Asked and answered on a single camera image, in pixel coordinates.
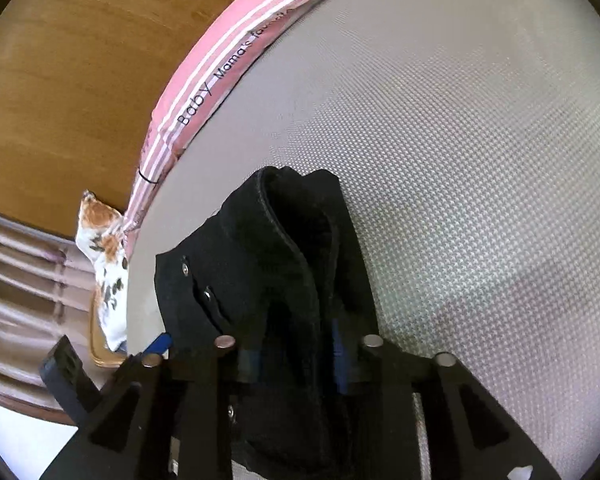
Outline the black pants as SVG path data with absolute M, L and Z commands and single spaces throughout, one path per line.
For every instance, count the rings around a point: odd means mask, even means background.
M 378 330 L 339 179 L 265 167 L 156 258 L 178 351 L 240 345 L 234 457 L 268 479 L 368 479 L 378 398 L 358 360 Z

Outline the woven rattan tray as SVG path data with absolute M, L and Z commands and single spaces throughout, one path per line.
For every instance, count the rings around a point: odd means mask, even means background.
M 88 351 L 94 364 L 107 370 L 119 367 L 126 359 L 126 355 L 111 351 L 107 345 L 104 333 L 99 324 L 97 304 L 99 289 L 96 288 L 91 298 L 90 307 L 90 336 L 88 336 Z

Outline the striped pink curtain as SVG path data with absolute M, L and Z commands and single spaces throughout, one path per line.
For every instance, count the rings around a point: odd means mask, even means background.
M 91 265 L 70 240 L 0 217 L 0 405 L 66 424 L 38 374 L 67 336 L 96 384 L 105 374 L 90 356 Z

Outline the floral pillow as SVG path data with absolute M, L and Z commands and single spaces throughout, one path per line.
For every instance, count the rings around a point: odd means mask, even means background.
M 101 202 L 94 193 L 83 193 L 74 240 L 94 269 L 97 321 L 110 351 L 119 351 L 128 339 L 129 261 L 122 220 L 119 211 Z

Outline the wooden headboard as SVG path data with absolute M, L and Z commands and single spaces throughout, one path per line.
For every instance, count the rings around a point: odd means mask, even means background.
M 150 113 L 233 0 L 0 0 L 0 216 L 73 236 L 123 209 Z

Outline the beige textured mattress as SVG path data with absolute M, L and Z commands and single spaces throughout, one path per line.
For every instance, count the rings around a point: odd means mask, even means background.
M 189 144 L 131 259 L 128 346 L 163 329 L 155 258 L 264 166 L 340 179 L 381 333 L 454 353 L 565 479 L 600 455 L 600 17 L 588 0 L 324 0 Z

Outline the pink striped baby blanket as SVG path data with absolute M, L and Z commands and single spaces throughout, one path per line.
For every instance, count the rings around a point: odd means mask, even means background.
M 122 220 L 125 252 L 162 181 L 260 55 L 321 0 L 234 0 L 190 49 L 151 112 Z

